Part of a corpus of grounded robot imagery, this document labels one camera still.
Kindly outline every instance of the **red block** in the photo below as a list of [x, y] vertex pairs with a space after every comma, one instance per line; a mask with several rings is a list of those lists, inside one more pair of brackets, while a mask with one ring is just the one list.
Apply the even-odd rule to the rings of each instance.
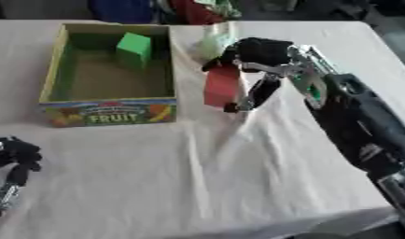
[[213, 68], [205, 81], [204, 103], [223, 107], [234, 101], [239, 88], [240, 71], [235, 66]]

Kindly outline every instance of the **cardboard box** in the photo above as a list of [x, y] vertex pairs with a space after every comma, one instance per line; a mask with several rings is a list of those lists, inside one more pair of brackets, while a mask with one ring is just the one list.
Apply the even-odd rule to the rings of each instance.
[[[152, 55], [145, 69], [134, 70], [118, 63], [116, 48], [125, 33], [151, 38]], [[58, 127], [174, 121], [169, 27], [64, 24], [40, 107]]]

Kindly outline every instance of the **white table surface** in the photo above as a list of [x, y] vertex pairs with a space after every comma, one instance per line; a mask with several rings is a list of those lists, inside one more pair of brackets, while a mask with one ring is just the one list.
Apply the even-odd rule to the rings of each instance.
[[[0, 136], [39, 145], [46, 157], [0, 219], [0, 239], [162, 238], [387, 206], [289, 82], [246, 121], [204, 105], [204, 74], [189, 56], [199, 26], [173, 27], [176, 123], [49, 127], [37, 99], [60, 23], [0, 21]], [[235, 24], [239, 37], [317, 45], [405, 121], [405, 66], [365, 24]]]

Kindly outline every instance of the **robotic hand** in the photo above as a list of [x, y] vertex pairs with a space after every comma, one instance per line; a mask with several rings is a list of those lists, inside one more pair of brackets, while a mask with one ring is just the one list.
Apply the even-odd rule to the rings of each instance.
[[352, 74], [342, 74], [315, 47], [261, 38], [243, 39], [202, 70], [227, 64], [245, 72], [265, 72], [239, 103], [225, 112], [261, 106], [289, 79], [341, 154], [367, 172], [405, 226], [405, 125], [390, 107]]
[[0, 168], [15, 164], [0, 188], [0, 217], [18, 197], [21, 187], [27, 183], [29, 172], [41, 170], [39, 150], [39, 147], [17, 137], [0, 138]]
[[[206, 63], [202, 70], [205, 72], [213, 67], [234, 64], [244, 72], [273, 72], [275, 66], [289, 63], [287, 49], [291, 45], [293, 43], [289, 41], [246, 38], [228, 46], [220, 57]], [[280, 80], [272, 74], [268, 76], [257, 82], [241, 104], [227, 104], [224, 111], [237, 113], [262, 105], [281, 86]]]

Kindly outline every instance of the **box label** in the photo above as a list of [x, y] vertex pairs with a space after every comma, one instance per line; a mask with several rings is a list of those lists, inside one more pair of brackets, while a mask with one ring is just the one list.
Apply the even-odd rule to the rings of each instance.
[[99, 105], [47, 107], [51, 123], [58, 127], [157, 123], [175, 120], [175, 105], [128, 105], [107, 102]]

